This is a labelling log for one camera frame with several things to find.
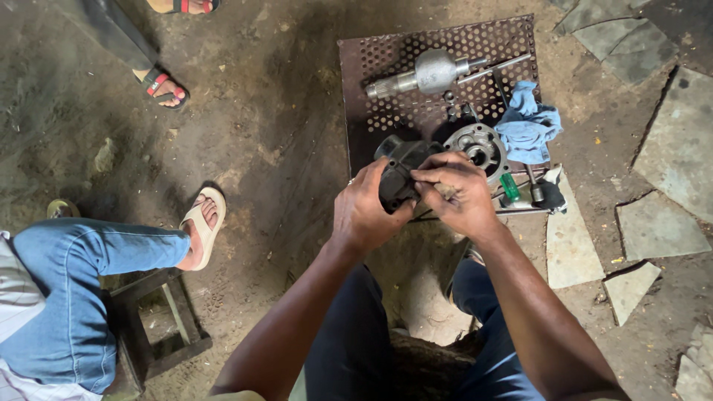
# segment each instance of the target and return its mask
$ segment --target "hand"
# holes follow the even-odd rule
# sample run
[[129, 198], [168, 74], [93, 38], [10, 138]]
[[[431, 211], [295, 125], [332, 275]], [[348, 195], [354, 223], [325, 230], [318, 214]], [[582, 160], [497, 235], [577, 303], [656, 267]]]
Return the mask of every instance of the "hand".
[[382, 157], [359, 171], [334, 200], [334, 232], [330, 241], [356, 252], [359, 259], [401, 230], [414, 215], [416, 201], [388, 214], [379, 201], [379, 181], [389, 159]]
[[[433, 155], [411, 171], [416, 190], [438, 217], [457, 233], [477, 241], [483, 234], [501, 226], [496, 217], [486, 172], [464, 152]], [[450, 199], [443, 198], [433, 186], [443, 183], [455, 188]]]

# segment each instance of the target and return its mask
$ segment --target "forearm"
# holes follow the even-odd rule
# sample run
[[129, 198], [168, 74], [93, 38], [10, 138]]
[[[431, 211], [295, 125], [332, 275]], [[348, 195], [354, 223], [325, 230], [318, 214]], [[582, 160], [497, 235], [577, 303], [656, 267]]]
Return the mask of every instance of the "forearm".
[[619, 390], [596, 344], [507, 227], [494, 223], [487, 234], [472, 235], [471, 240], [486, 264], [520, 363], [543, 396], [556, 400], [584, 392]]
[[268, 401], [287, 399], [332, 299], [361, 258], [328, 241], [233, 351], [211, 394], [253, 390]]

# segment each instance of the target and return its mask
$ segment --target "black pants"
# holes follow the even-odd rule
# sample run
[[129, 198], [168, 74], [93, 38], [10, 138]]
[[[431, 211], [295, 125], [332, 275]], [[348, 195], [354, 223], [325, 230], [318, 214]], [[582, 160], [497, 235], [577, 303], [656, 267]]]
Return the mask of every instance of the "black pants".
[[55, 0], [67, 18], [133, 70], [152, 69], [158, 54], [115, 0]]
[[[483, 323], [478, 335], [485, 346], [451, 399], [544, 401], [515, 354], [485, 266], [461, 261], [453, 277], [453, 300]], [[392, 400], [391, 355], [381, 288], [359, 264], [332, 301], [289, 399]]]

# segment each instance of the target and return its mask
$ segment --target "metal plate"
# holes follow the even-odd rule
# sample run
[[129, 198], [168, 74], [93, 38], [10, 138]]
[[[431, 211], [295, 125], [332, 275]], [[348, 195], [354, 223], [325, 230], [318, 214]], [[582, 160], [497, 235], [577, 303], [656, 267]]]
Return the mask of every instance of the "metal plate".
[[[352, 177], [374, 160], [374, 151], [391, 134], [405, 141], [426, 139], [443, 143], [453, 132], [473, 123], [462, 118], [449, 123], [448, 104], [442, 93], [424, 95], [415, 90], [377, 101], [370, 101], [366, 96], [367, 84], [413, 69], [422, 51], [445, 48], [456, 58], [486, 56], [491, 62], [485, 67], [529, 53], [529, 60], [501, 70], [504, 91], [507, 95], [516, 81], [526, 79], [538, 84], [533, 93], [540, 101], [533, 20], [533, 15], [528, 14], [436, 31], [338, 41]], [[456, 85], [454, 81], [451, 90], [456, 95], [458, 117], [462, 105], [470, 102], [482, 122], [492, 127], [505, 111], [491, 74], [463, 85]], [[549, 163], [533, 166], [533, 169], [544, 167], [549, 167]], [[511, 162], [511, 168], [513, 174], [524, 173], [522, 163]]]

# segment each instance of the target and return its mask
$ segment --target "white shirt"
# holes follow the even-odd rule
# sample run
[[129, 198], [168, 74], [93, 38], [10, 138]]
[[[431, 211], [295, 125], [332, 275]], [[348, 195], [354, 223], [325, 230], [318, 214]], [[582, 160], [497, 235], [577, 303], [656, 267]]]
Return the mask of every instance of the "white shirt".
[[[0, 342], [37, 316], [45, 298], [0, 231]], [[77, 384], [41, 385], [13, 372], [0, 358], [0, 401], [99, 401], [101, 395]]]

